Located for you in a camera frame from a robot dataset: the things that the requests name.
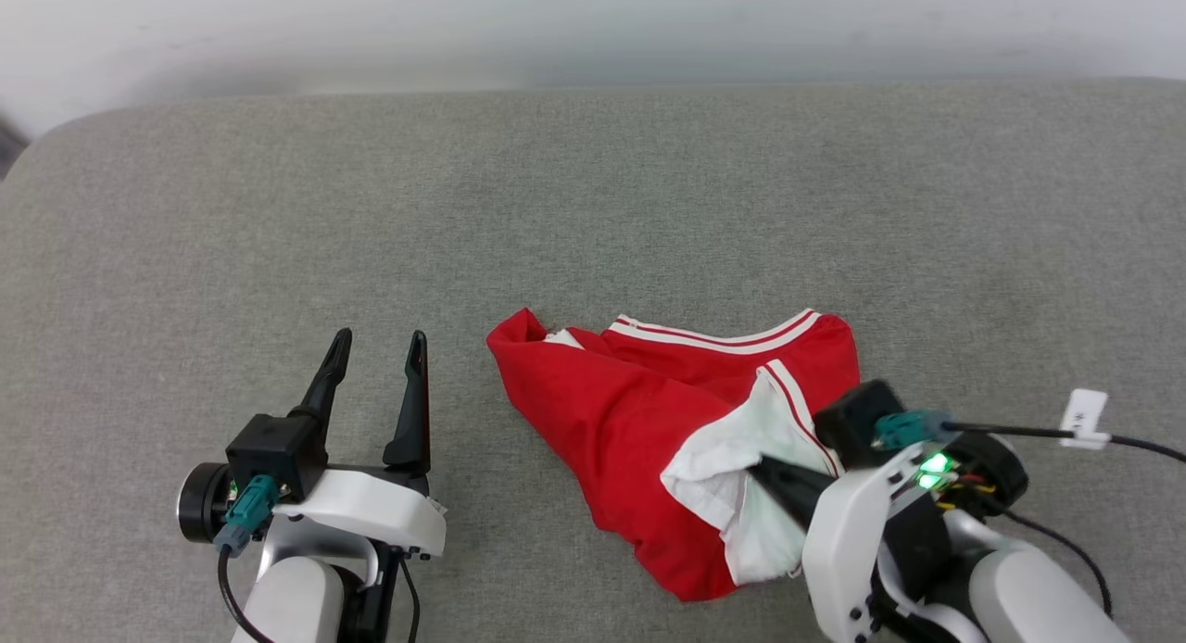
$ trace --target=gray couch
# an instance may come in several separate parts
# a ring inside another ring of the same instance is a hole
[[[0,184],[0,639],[228,641],[183,477],[355,330],[331,457],[377,464],[414,329],[446,555],[423,641],[822,641],[802,581],[684,605],[598,531],[484,336],[618,312],[710,335],[805,306],[964,419],[1186,446],[1186,84],[246,98],[65,125]],[[1186,630],[1186,476],[1019,440],[1136,641]],[[1070,553],[1010,523],[1095,593]],[[254,555],[232,565],[246,594]],[[391,639],[402,639],[401,588]]]

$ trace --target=green led light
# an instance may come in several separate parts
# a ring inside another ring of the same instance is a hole
[[[948,471],[949,466],[951,466],[951,458],[945,457],[944,453],[936,453],[935,456],[927,458],[923,465],[919,465],[918,469],[924,472],[944,473]]]
[[[926,490],[933,490],[944,483],[943,478],[937,475],[946,473],[950,470],[951,458],[945,457],[944,453],[936,453],[918,466],[918,471],[923,472],[918,476],[918,485]]]

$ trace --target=clothing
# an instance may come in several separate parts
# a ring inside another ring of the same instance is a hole
[[[840,460],[811,414],[860,381],[852,331],[810,310],[718,338],[619,317],[553,335],[522,310],[487,338],[511,403],[573,470],[594,524],[683,600],[798,571],[805,530],[745,472]]]

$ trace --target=teal connector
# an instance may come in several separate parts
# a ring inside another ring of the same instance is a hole
[[[263,475],[253,478],[227,513],[227,524],[215,535],[215,549],[222,553],[223,547],[228,547],[231,558],[240,556],[251,541],[251,535],[268,520],[279,502],[280,486],[276,485],[276,479]]]
[[[874,447],[898,451],[919,441],[945,441],[952,435],[952,432],[943,427],[949,420],[951,416],[945,412],[931,409],[911,409],[881,416],[874,426]]]

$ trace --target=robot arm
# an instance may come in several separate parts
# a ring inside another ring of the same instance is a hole
[[[991,508],[929,470],[942,463],[942,473],[983,484],[1005,509],[1028,484],[1013,451],[974,434],[942,453],[924,443],[872,448],[876,420],[903,410],[871,382],[816,416],[848,469],[839,479],[769,457],[751,469],[808,527],[803,567],[820,629],[841,643],[865,643],[882,625],[919,643],[1128,641],[1045,553],[989,529]]]
[[[235,643],[382,643],[401,572],[413,598],[409,639],[415,639],[420,601],[406,560],[428,560],[445,549],[445,509],[428,497],[427,339],[413,335],[408,384],[384,467],[329,464],[330,414],[351,342],[349,329],[339,331],[300,405],[283,418],[253,418],[227,447],[228,463],[196,466],[181,486],[177,517],[186,539],[219,546],[222,562],[249,539],[262,541],[242,612],[223,584],[240,624]],[[261,477],[262,501],[270,508],[259,516],[262,524],[253,518],[250,529],[234,531],[243,520],[236,503],[254,497]],[[321,558],[362,560],[365,568],[356,574]]]

